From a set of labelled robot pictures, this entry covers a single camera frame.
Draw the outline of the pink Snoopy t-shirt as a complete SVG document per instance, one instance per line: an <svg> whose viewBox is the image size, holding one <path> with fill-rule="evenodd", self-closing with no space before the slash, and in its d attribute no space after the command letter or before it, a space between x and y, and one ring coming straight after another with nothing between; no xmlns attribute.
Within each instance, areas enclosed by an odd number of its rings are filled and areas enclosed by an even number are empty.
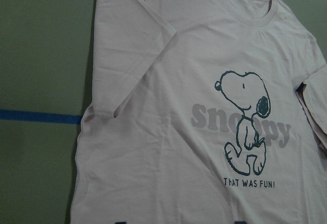
<svg viewBox="0 0 327 224"><path fill-rule="evenodd" d="M326 61L282 0L97 0L71 223L326 223Z"/></svg>

